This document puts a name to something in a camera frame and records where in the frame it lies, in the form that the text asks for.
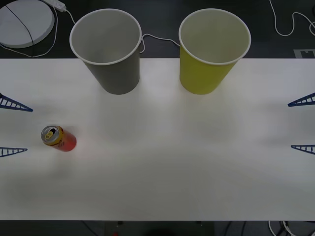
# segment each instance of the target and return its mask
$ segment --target yellow paper cup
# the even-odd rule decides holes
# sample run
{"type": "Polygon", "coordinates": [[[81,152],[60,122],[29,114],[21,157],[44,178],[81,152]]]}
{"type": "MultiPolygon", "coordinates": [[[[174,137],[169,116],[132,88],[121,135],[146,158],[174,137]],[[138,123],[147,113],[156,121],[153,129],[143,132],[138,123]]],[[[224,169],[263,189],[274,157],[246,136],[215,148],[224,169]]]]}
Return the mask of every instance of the yellow paper cup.
{"type": "Polygon", "coordinates": [[[195,94],[212,92],[248,52],[251,33],[236,15],[202,9],[188,15],[179,28],[180,80],[195,94]]]}

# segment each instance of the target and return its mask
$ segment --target cup rim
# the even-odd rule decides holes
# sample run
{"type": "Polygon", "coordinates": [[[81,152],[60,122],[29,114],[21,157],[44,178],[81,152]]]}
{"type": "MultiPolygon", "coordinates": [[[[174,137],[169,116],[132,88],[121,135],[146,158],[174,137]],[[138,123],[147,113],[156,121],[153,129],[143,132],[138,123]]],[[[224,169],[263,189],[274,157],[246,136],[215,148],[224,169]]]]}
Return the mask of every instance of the cup rim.
{"type": "Polygon", "coordinates": [[[88,63],[88,64],[92,64],[92,65],[112,65],[112,64],[116,64],[116,63],[119,63],[125,59],[127,59],[128,57],[130,57],[136,50],[137,48],[139,47],[140,43],[141,43],[141,40],[142,40],[142,31],[141,31],[141,27],[140,27],[140,24],[139,22],[136,20],[135,17],[133,17],[131,14],[129,14],[128,12],[125,12],[125,11],[122,11],[122,10],[118,10],[118,9],[114,9],[114,8],[107,8],[107,9],[100,9],[100,10],[96,10],[96,11],[92,11],[88,14],[86,14],[85,16],[83,16],[80,20],[78,20],[75,25],[73,26],[72,30],[71,30],[71,33],[70,33],[70,37],[69,37],[69,41],[70,41],[70,47],[71,47],[71,50],[72,52],[77,56],[77,58],[81,59],[82,61],[88,63]],[[139,28],[139,40],[138,40],[138,43],[137,45],[134,47],[134,49],[129,53],[127,54],[126,56],[124,56],[123,58],[119,59],[119,60],[115,60],[115,61],[112,61],[112,62],[92,62],[92,61],[89,61],[89,60],[86,60],[84,58],[82,58],[79,54],[77,54],[77,52],[74,50],[73,48],[73,45],[72,45],[72,35],[73,35],[73,32],[75,30],[75,28],[78,26],[78,24],[84,20],[86,17],[92,15],[92,14],[95,14],[96,12],[99,12],[99,11],[119,11],[121,13],[124,13],[126,15],[128,15],[130,18],[132,18],[136,24],[138,25],[138,28],[139,28]]]}
{"type": "Polygon", "coordinates": [[[217,9],[217,8],[205,8],[205,9],[201,9],[201,10],[198,10],[198,11],[195,11],[191,14],[189,14],[187,17],[185,17],[185,19],[182,21],[181,23],[181,26],[179,27],[179,31],[178,31],[178,37],[179,37],[179,41],[181,43],[181,46],[183,47],[183,49],[191,56],[193,57],[194,59],[202,62],[202,63],[205,63],[205,64],[209,64],[209,65],[229,65],[229,64],[232,64],[232,63],[235,63],[237,62],[239,59],[243,58],[246,53],[248,52],[248,50],[250,49],[250,46],[251,46],[251,42],[252,42],[252,37],[251,37],[251,32],[250,30],[248,29],[247,25],[245,24],[245,22],[239,18],[237,15],[234,15],[233,13],[229,12],[229,11],[225,11],[225,10],[222,10],[222,9],[217,9]],[[249,37],[249,43],[248,43],[248,46],[247,46],[247,49],[244,51],[244,53],[239,56],[238,58],[232,60],[232,61],[227,61],[227,62],[209,62],[209,61],[206,61],[206,60],[203,60],[203,59],[200,59],[198,57],[196,57],[194,54],[192,54],[190,51],[188,51],[188,49],[185,47],[185,45],[183,44],[183,41],[182,41],[182,37],[181,37],[181,31],[182,31],[182,27],[184,25],[184,23],[188,20],[189,17],[195,15],[195,14],[198,14],[202,11],[222,11],[222,12],[225,12],[233,17],[235,17],[238,21],[241,22],[241,24],[245,27],[247,33],[248,33],[248,37],[249,37]]]}

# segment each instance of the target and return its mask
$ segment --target can pull tab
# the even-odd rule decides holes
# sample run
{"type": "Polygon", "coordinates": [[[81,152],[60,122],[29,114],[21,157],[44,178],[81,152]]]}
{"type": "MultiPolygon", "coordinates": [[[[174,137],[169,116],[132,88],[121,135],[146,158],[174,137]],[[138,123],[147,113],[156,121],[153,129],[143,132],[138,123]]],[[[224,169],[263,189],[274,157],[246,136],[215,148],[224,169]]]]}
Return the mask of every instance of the can pull tab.
{"type": "Polygon", "coordinates": [[[45,139],[51,139],[51,137],[55,134],[56,130],[51,129],[49,132],[45,135],[45,139]]]}

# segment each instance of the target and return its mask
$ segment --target can lid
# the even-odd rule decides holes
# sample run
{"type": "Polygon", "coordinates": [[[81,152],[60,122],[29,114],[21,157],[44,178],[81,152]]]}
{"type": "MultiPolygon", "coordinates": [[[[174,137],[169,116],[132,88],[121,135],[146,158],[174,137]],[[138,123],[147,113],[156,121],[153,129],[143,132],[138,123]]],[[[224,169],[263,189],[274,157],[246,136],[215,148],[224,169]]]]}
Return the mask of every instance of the can lid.
{"type": "Polygon", "coordinates": [[[59,129],[53,125],[46,126],[40,136],[45,143],[52,143],[59,137],[59,129]]]}

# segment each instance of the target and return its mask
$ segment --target paper cup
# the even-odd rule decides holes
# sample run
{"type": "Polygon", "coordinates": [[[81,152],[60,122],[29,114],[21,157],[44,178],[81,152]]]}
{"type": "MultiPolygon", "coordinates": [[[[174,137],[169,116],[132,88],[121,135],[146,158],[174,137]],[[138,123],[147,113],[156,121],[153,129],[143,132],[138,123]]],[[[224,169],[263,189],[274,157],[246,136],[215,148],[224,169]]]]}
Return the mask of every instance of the paper cup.
{"type": "Polygon", "coordinates": [[[74,25],[70,46],[106,91],[124,94],[139,82],[141,35],[138,21],[129,13],[101,9],[74,25]]]}
{"type": "Polygon", "coordinates": [[[212,92],[250,48],[251,34],[236,15],[202,9],[188,15],[179,28],[180,80],[195,94],[212,92]]]}

